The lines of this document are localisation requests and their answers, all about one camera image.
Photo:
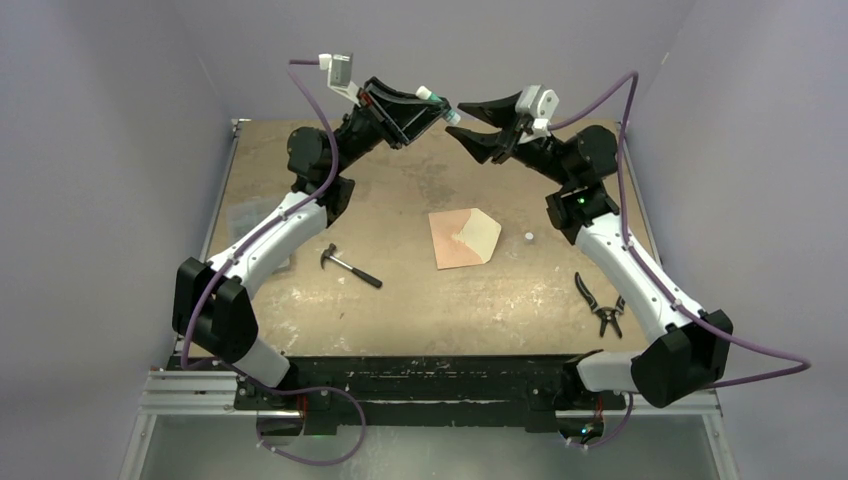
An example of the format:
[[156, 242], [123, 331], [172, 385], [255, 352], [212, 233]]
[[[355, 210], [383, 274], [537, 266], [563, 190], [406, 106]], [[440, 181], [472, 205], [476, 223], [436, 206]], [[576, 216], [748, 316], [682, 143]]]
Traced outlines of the green white glue stick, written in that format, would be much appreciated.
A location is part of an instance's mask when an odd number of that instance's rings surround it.
[[460, 123], [461, 116], [460, 114], [453, 109], [450, 105], [449, 101], [439, 95], [435, 94], [428, 87], [422, 85], [419, 86], [415, 92], [417, 98], [425, 101], [435, 102], [442, 106], [442, 119], [449, 126], [457, 126]]

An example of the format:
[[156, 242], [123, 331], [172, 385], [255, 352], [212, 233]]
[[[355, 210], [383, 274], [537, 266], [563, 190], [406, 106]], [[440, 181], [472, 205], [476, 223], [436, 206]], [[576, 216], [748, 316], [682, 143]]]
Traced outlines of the brown envelope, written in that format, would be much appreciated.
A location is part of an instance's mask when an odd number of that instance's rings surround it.
[[428, 214], [438, 270], [488, 263], [502, 226], [479, 208]]

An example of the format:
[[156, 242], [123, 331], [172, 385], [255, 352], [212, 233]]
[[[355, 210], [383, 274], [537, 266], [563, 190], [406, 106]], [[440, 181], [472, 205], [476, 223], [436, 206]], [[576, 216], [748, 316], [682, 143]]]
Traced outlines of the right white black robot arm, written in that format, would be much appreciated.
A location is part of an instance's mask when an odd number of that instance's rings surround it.
[[462, 102], [458, 110], [494, 132], [446, 130], [480, 164], [515, 159], [558, 184], [545, 199], [551, 224], [603, 272], [649, 342], [641, 352], [594, 351], [569, 361], [564, 399], [584, 407], [603, 391], [631, 392], [665, 407], [722, 379], [733, 324], [721, 310], [705, 311], [659, 271], [624, 226], [624, 204], [604, 186], [619, 171], [616, 135], [590, 125], [567, 140], [557, 138], [549, 129], [557, 103], [555, 93], [539, 85], [502, 99]]

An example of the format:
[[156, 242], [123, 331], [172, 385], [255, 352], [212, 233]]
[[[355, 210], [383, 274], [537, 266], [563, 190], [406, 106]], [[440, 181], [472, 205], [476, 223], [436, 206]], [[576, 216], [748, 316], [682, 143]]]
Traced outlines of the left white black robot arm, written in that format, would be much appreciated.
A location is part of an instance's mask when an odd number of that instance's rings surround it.
[[342, 172], [377, 145], [401, 149], [451, 110], [425, 89], [395, 90], [372, 77], [353, 94], [336, 129], [300, 127], [287, 140], [295, 176], [281, 203], [246, 235], [211, 257], [190, 257], [177, 270], [172, 327], [220, 361], [259, 382], [272, 408], [292, 405], [298, 368], [259, 335], [252, 300], [265, 281], [304, 243], [346, 210], [355, 183]]

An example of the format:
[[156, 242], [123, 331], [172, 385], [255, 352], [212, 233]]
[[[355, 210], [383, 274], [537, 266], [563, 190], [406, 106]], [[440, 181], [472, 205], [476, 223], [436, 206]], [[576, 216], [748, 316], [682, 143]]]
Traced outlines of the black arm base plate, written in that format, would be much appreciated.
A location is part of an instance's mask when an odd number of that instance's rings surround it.
[[580, 386], [574, 354], [484, 356], [300, 356], [291, 398], [237, 382], [234, 406], [302, 412], [309, 435], [340, 426], [516, 427], [529, 433], [581, 430], [560, 412], [590, 418], [626, 401]]

